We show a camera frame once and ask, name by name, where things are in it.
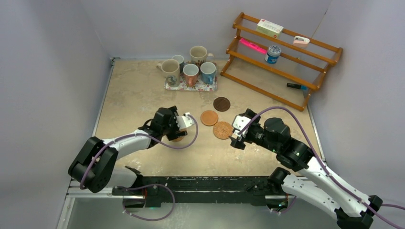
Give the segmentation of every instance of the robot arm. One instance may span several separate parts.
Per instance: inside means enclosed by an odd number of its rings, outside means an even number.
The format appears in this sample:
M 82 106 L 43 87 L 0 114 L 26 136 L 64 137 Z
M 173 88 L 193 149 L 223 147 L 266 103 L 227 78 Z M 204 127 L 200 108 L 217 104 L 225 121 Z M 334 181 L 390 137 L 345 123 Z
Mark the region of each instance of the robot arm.
M 247 109 L 245 113 L 235 117 L 233 127 L 237 137 L 231 137 L 231 146 L 244 149 L 244 142 L 255 143 L 276 153 L 276 159 L 283 166 L 298 172 L 310 181 L 304 182 L 287 170 L 277 168 L 270 177 L 273 185 L 324 210 L 337 219 L 340 228 L 368 229 L 371 226 L 374 214 L 363 203 L 335 184 L 329 176 L 333 176 L 341 185 L 359 196 L 375 211 L 378 211 L 383 203 L 379 197 L 368 196 L 356 190 L 330 168 L 328 168 L 328 175 L 322 169 L 311 148 L 292 138 L 289 127 L 280 118 L 269 118 L 261 127 L 260 117 L 258 117 L 241 132 L 255 115 L 257 114 Z
M 182 130 L 194 125 L 194 121 L 188 117 L 189 114 L 178 115 L 175 106 L 159 108 L 152 119 L 129 135 L 105 140 L 91 137 L 70 165 L 68 173 L 72 178 L 81 181 L 93 157 L 105 147 L 98 161 L 86 174 L 84 186 L 93 193 L 99 192 L 107 185 L 130 186 L 136 179 L 136 173 L 128 169 L 114 169 L 115 161 L 135 151 L 155 146 L 158 142 L 151 140 L 152 138 L 161 141 L 166 136 L 171 141 L 187 135 L 187 131 Z

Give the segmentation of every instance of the pink mug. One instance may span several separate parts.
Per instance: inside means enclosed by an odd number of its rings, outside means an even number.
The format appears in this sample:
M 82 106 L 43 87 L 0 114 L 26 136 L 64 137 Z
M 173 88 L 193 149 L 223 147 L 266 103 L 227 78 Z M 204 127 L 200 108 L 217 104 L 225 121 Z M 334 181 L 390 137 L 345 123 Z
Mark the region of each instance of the pink mug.
M 186 79 L 187 86 L 192 87 L 195 85 L 198 79 L 198 72 L 198 66 L 192 63 L 183 68 L 183 74 L 184 78 Z

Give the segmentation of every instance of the wooden rack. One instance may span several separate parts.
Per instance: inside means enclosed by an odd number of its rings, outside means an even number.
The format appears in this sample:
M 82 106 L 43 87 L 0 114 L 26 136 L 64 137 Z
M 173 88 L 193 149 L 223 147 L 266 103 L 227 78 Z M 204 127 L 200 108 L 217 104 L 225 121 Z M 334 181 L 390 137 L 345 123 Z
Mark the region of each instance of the wooden rack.
M 237 82 L 237 83 L 240 83 L 240 84 L 242 84 L 242 85 L 244 85 L 244 86 L 246 86 L 246 87 L 248 87 L 248 88 L 250 88 L 250 89 L 252 89 L 252 90 L 255 90 L 255 91 L 259 92 L 259 93 L 262 93 L 262 94 L 264 94 L 264 95 L 266 95 L 266 96 L 268 96 L 268 97 L 271 97 L 271 98 L 273 98 L 273 99 L 275 99 L 275 100 L 277 100 L 277 101 L 280 101 L 280 102 L 282 102 L 282 103 L 285 103 L 285 104 L 287 104 L 287 105 L 289 105 L 289 106 L 291 106 L 291 107 L 293 107 L 293 108 L 295 108 L 295 109 L 297 109 L 297 110 L 303 111 L 303 110 L 305 109 L 305 107 L 307 106 L 307 103 L 308 103 L 309 98 L 311 97 L 311 94 L 312 94 L 314 91 L 317 91 L 317 90 L 320 89 L 320 86 L 322 85 L 323 80 L 324 80 L 324 78 L 325 78 L 326 72 L 327 72 L 331 67 L 335 66 L 335 65 L 338 63 L 338 61 L 339 61 L 339 59 L 340 59 L 340 57 L 341 57 L 341 53 L 342 53 L 343 49 L 342 49 L 342 48 L 337 48 L 337 47 L 331 46 L 331 45 L 329 45 L 329 44 L 326 44 L 326 43 L 317 41 L 317 40 L 312 39 L 312 38 L 309 38 L 309 39 L 310 39 L 310 43 L 335 52 L 334 57 L 333 57 L 332 59 L 329 59 L 329 58 L 326 58 L 326 57 L 324 57 L 324 56 L 321 56 L 321 55 L 318 55 L 318 54 L 316 54 L 316 53 L 313 53 L 313 52 L 311 52 L 311 51 L 308 51 L 308 50 L 302 49 L 302 48 L 300 48 L 300 47 L 294 46 L 294 45 L 292 45 L 292 44 L 290 44 L 290 43 L 287 43 L 287 42 L 284 42 L 284 41 L 275 39 L 275 38 L 273 38 L 273 37 L 270 37 L 270 36 L 267 36 L 267 35 L 262 34 L 262 33 L 260 33 L 260 32 L 257 32 L 257 31 L 255 31 L 255 30 L 252 30 L 252 29 L 249 29 L 249 28 L 247 28 L 247 27 L 244 27 L 244 26 L 242 26 L 242 24 L 241 24 L 243 19 L 246 19 L 246 20 L 248 20 L 248 21 L 252 21 L 252 22 L 254 22 L 254 23 L 256 23 L 256 24 L 259 23 L 259 21 L 260 21 L 260 19 L 257 19 L 257 18 L 248 16 L 248 15 L 245 15 L 243 12 L 241 12 L 241 13 L 239 14 L 239 16 L 235 19 L 234 24 L 233 24 L 232 27 L 233 27 L 234 29 L 237 29 L 237 30 L 236 30 L 236 36 L 234 37 L 234 39 L 232 40 L 232 42 L 229 44 L 228 48 L 226 49 L 226 54 L 229 54 L 230 57 L 229 57 L 228 62 L 226 63 L 226 65 L 225 65 L 224 68 L 222 69 L 221 75 L 222 75 L 222 76 L 225 76 L 226 78 L 229 78 L 229 79 L 231 79 L 231 80 L 233 80 L 233 81 L 235 81 L 235 82 Z M 247 56 L 245 56 L 245 55 L 242 55 L 242 54 L 238 53 L 238 52 L 237 52 L 237 47 L 238 47 L 238 44 L 239 44 L 239 40 L 240 40 L 241 38 L 243 38 L 243 37 L 241 37 L 241 31 L 246 31 L 246 32 L 248 32 L 248 33 L 257 35 L 257 36 L 259 36 L 259 37 L 266 38 L 267 40 L 270 40 L 270 41 L 272 41 L 272 42 L 279 43 L 279 44 L 281 44 L 281 45 L 283 45 L 283 46 L 285 46 L 285 47 L 291 48 L 291 49 L 293 49 L 293 50 L 296 50 L 296 51 L 301 52 L 301 53 L 303 53 L 303 54 L 306 54 L 306 55 L 308 55 L 308 56 L 312 56 L 312 57 L 314 57 L 314 58 L 317 58 L 317 59 L 319 59 L 319 60 L 321 60 L 321 61 L 323 61 L 323 62 L 326 62 L 327 64 L 326 64 L 326 66 L 325 66 L 324 68 L 320 68 L 320 67 L 315 66 L 315 65 L 313 65 L 313 64 L 311 64 L 311 63 L 308 63 L 308 62 L 306 62 L 306 61 L 297 59 L 297 58 L 295 58 L 295 57 L 293 57 L 293 56 L 287 55 L 287 54 L 285 54 L 285 53 L 282 52 L 281 55 L 280 55 L 281 57 L 286 58 L 286 59 L 291 60 L 291 61 L 294 61 L 294 62 L 299 63 L 299 64 L 301 64 L 301 65 L 307 66 L 307 67 L 309 67 L 309 68 L 311 68 L 311 69 L 316 70 L 316 71 L 319 72 L 319 75 L 318 75 L 318 77 L 316 78 L 316 80 L 315 80 L 314 83 L 307 82 L 307 81 L 302 80 L 302 79 L 300 79 L 300 78 L 298 78 L 298 77 L 295 77 L 295 76 L 293 76 L 293 75 L 291 75 L 291 74 L 288 74 L 288 73 L 286 73 L 286 72 L 283 72 L 283 71 L 281 71 L 281 70 L 278 70 L 278 69 L 272 67 L 270 64 L 267 64 L 267 63 L 265 63 L 265 62 L 256 61 L 256 60 L 254 60 L 254 59 L 252 59 L 252 58 L 249 58 L 249 57 L 247 57 Z M 290 35 L 290 36 L 306 37 L 306 36 L 304 36 L 304 35 L 301 35 L 301 34 L 299 34 L 299 33 L 296 33 L 296 32 L 293 32 L 293 31 L 290 31 L 290 30 L 287 30 L 287 29 L 283 29 L 282 33 L 287 34 L 287 35 Z M 259 44 L 259 43 L 255 42 L 255 41 L 252 41 L 252 40 L 249 40 L 249 39 L 246 39 L 246 38 L 243 38 L 243 39 L 247 40 L 248 42 L 251 42 L 251 43 L 253 43 L 253 44 L 258 45 L 259 47 L 261 47 L 261 48 L 263 48 L 263 49 L 265 49 L 265 50 L 268 49 L 268 47 L 265 46 L 265 45 Z M 285 78 L 287 78 L 287 79 L 289 79 L 289 80 L 292 80 L 292 81 L 294 81 L 294 82 L 296 82 L 296 83 L 298 83 L 298 84 L 301 84 L 301 85 L 304 85 L 304 86 L 308 87 L 309 91 L 308 91 L 307 96 L 306 96 L 305 99 L 304 99 L 304 102 L 303 102 L 301 105 L 292 103 L 292 102 L 290 102 L 290 101 L 288 101 L 288 100 L 286 100 L 286 99 L 284 99 L 284 98 L 281 98 L 281 97 L 279 97 L 279 96 L 277 96 L 277 95 L 275 95 L 275 94 L 272 94 L 272 93 L 270 93 L 270 92 L 268 92 L 268 91 L 265 91 L 265 90 L 263 90 L 263 89 L 261 89 L 261 88 L 258 88 L 258 87 L 254 86 L 254 85 L 252 85 L 252 84 L 249 84 L 249 83 L 247 83 L 247 82 L 245 82 L 245 81 L 243 81 L 243 80 L 240 80 L 240 79 L 238 79 L 238 78 L 236 78 L 236 77 L 234 77 L 234 76 L 232 76 L 232 75 L 226 73 L 226 70 L 227 70 L 228 67 L 231 65 L 231 63 L 232 63 L 232 61 L 235 59 L 235 57 L 236 57 L 236 58 L 239 58 L 239 59 L 242 59 L 242 60 L 244 60 L 244 61 L 247 61 L 247 62 L 249 62 L 249 63 L 252 63 L 252 64 L 254 64 L 254 65 L 258 66 L 258 67 L 261 67 L 261 68 L 264 68 L 264 69 L 266 69 L 266 70 L 269 70 L 269 71 L 271 71 L 271 72 L 273 72 L 273 73 L 276 73 L 276 74 L 278 74 L 278 75 L 281 75 L 281 76 L 283 76 L 283 77 L 285 77 Z

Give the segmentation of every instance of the floral tray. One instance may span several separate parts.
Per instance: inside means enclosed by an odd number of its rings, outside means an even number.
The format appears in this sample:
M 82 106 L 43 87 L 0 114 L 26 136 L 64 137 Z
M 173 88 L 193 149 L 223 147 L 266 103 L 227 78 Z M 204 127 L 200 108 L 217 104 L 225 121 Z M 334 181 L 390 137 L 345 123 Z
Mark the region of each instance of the floral tray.
M 167 90 L 176 90 L 176 91 L 214 92 L 218 88 L 217 78 L 218 78 L 218 66 L 216 67 L 216 73 L 215 73 L 213 84 L 204 83 L 201 80 L 201 74 L 199 74 L 195 85 L 192 87 L 189 87 L 189 86 L 187 86 L 184 76 L 181 73 L 179 86 L 171 87 L 167 84 L 167 82 L 165 82 L 164 88 L 166 88 Z

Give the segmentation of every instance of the blue mug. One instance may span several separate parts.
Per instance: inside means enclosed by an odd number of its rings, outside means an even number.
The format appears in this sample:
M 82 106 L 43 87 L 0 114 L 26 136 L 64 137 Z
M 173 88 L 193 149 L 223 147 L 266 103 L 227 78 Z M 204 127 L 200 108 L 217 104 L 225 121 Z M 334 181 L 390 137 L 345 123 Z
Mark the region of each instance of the blue mug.
M 184 57 L 181 55 L 175 55 L 172 57 L 172 59 L 177 60 L 177 62 L 179 62 L 180 65 L 180 73 L 183 73 L 183 68 L 184 68 Z
M 205 62 L 200 66 L 201 80 L 206 84 L 213 84 L 216 66 L 212 62 Z

